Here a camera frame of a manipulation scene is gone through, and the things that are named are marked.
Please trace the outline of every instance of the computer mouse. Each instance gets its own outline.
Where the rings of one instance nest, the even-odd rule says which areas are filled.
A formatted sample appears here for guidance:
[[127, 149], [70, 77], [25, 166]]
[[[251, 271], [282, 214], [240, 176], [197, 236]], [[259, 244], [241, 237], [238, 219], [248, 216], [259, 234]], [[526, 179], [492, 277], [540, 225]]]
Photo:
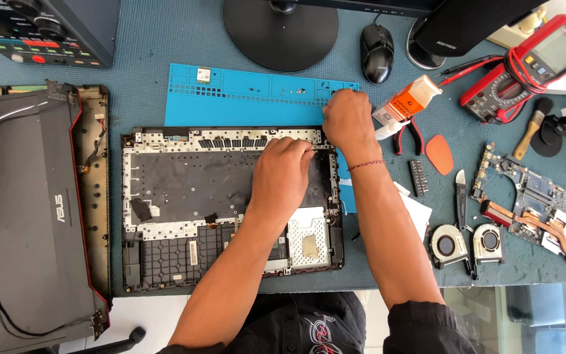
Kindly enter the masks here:
[[385, 27], [374, 23], [364, 27], [360, 36], [360, 59], [368, 81], [381, 84], [388, 80], [394, 60], [394, 42]]

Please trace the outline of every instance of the wooden brush handle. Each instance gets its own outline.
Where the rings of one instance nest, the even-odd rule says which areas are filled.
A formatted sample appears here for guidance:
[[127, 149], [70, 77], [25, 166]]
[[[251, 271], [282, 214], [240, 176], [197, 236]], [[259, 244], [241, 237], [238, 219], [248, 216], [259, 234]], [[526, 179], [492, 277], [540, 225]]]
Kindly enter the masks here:
[[519, 141], [515, 152], [513, 152], [515, 159], [521, 160], [523, 156], [525, 156], [525, 152], [528, 150], [528, 146], [530, 145], [530, 140], [532, 140], [532, 136], [538, 131], [539, 128], [539, 124], [536, 124], [532, 121], [528, 123], [528, 129], [526, 130], [525, 135], [523, 135], [523, 139]]

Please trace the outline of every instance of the black shirt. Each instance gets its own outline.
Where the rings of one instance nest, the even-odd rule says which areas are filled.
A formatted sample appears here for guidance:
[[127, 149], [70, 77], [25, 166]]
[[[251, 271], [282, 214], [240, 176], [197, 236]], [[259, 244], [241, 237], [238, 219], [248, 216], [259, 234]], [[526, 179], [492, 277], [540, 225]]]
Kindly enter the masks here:
[[[449, 307], [408, 301], [388, 314], [384, 353], [475, 353]], [[170, 345], [159, 354], [363, 353], [366, 313], [352, 292], [257, 295], [240, 333], [228, 345]]]

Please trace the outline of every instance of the red-handled pliers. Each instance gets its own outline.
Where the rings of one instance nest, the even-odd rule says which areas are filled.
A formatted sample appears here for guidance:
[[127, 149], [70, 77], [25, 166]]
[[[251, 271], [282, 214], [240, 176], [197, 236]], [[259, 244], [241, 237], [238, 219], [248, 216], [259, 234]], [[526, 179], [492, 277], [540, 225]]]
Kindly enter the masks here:
[[409, 124], [401, 127], [401, 130], [392, 136], [392, 147], [394, 148], [395, 155], [401, 155], [403, 152], [403, 147], [401, 146], [401, 137], [403, 136], [403, 131], [405, 127], [409, 130], [414, 138], [414, 143], [416, 144], [416, 155], [425, 155], [425, 141], [423, 140], [423, 134], [418, 130], [416, 122], [414, 121], [414, 116], [409, 117]]

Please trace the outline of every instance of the person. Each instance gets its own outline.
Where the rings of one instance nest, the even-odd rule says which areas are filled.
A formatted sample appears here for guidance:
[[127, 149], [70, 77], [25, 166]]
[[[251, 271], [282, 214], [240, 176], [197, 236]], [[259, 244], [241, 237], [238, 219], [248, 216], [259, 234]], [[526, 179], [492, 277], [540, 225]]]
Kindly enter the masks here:
[[[323, 109], [323, 130], [349, 164], [368, 264], [389, 309], [384, 353], [475, 353], [382, 162], [371, 109], [366, 93], [339, 90]], [[160, 354], [364, 352], [366, 315], [352, 292], [257, 296], [272, 245], [303, 201], [311, 147], [285, 137], [263, 149], [237, 235], [194, 289]]]

